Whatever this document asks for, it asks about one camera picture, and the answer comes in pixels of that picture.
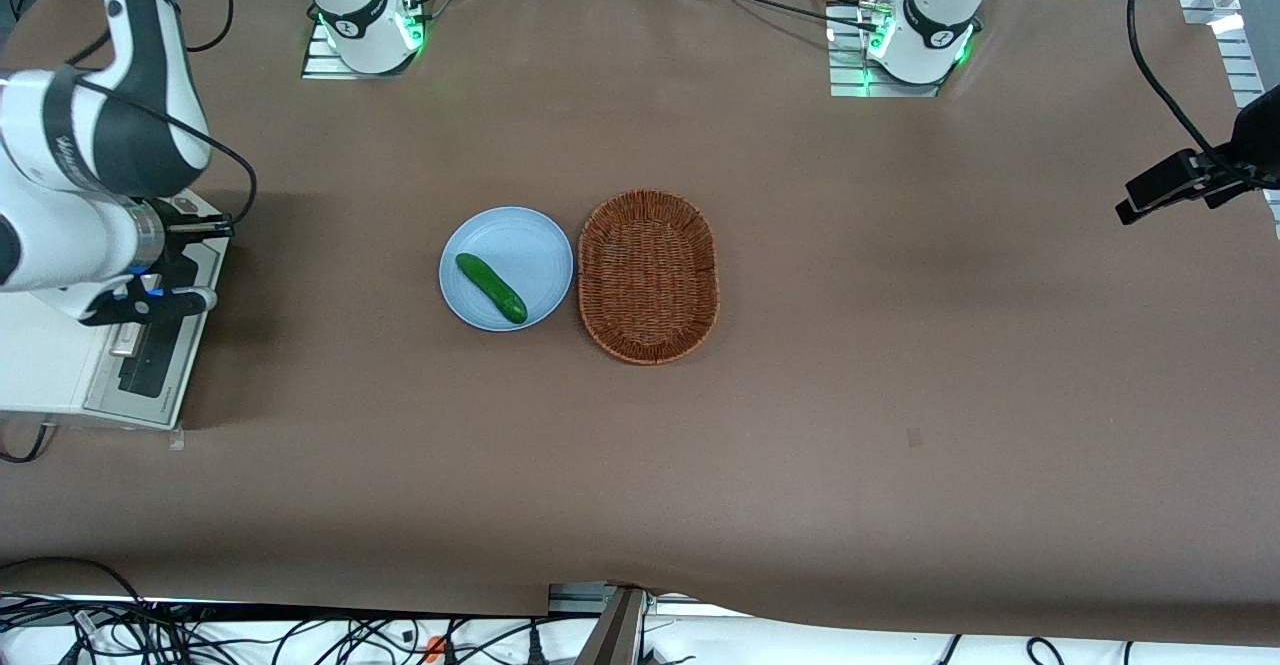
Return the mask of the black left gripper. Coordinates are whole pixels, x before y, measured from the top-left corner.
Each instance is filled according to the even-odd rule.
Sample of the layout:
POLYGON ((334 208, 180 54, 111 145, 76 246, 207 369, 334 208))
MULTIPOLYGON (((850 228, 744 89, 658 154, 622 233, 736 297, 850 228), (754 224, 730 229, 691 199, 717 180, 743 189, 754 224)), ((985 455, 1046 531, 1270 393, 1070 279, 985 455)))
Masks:
POLYGON ((1196 185, 1196 199, 1207 208, 1220 208, 1231 199, 1253 191, 1277 191, 1276 174, 1257 168, 1252 162, 1230 162, 1229 168, 1210 160, 1197 160, 1199 179, 1196 185))

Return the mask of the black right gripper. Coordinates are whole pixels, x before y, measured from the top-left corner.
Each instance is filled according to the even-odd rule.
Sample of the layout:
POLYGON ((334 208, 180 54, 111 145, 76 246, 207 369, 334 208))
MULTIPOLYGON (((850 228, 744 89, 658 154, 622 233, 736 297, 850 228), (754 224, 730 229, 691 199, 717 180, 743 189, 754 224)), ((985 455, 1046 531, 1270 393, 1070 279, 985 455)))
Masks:
POLYGON ((186 247, 193 240, 236 237, 236 228, 232 223, 198 223, 198 215, 175 208, 165 199, 150 199, 150 206, 164 228, 163 254, 150 267, 150 272, 157 278, 156 285, 150 286, 151 290, 196 286, 198 263, 184 254, 186 247), (173 226, 178 226, 178 235, 170 231, 173 226))

